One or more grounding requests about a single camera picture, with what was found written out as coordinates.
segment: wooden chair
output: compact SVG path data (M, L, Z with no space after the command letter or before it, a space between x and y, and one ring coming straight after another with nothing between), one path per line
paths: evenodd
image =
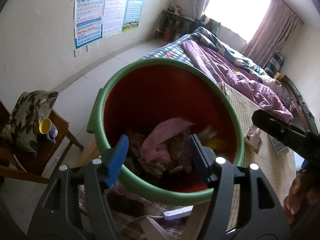
M2 131L3 126L8 122L9 117L9 112L0 101L0 132ZM53 122L58 130L58 135L55 138L56 143L54 144L45 138L41 140L37 156L20 150L15 145L9 144L9 142L4 138L1 138L0 158L8 160L17 168L17 170L0 165L0 176L48 184L50 179L42 177L42 173L65 137L67 137L70 142L60 156L60 159L52 174L54 174L62 164L62 161L66 157L73 144L76 145L80 150L84 149L81 143L69 131L69 122L64 120L54 110L51 111L49 119Z

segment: sunlight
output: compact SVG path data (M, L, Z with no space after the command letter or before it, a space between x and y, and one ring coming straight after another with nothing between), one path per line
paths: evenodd
M270 0L210 0L204 14L249 42L269 5Z

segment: pink cloth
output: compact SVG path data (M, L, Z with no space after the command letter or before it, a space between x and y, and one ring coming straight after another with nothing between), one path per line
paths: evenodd
M250 80L250 77L247 77L249 73L244 73L244 70L233 66L220 54L205 46L200 46L193 40L183 42L181 47L193 63L215 84L225 82L260 108L279 117L284 122L293 119L292 114L269 87L256 82L254 78Z
M193 123L181 117L172 118L158 124L143 142L140 150L142 158L146 162L150 162L151 160L167 160L169 153L164 142L191 125Z

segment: wall poster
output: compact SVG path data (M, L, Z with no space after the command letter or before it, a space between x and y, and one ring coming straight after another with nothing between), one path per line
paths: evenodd
M144 0L128 0L122 31L138 28Z
M105 0L75 0L76 48L102 37Z
M103 13L102 36L107 37L122 31L127 0L106 0Z

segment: blue cup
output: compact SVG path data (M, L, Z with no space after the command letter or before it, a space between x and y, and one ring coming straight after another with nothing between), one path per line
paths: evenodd
M47 140L56 143L55 138L58 135L58 130L50 119L46 118L42 120L39 125L40 133L46 136Z

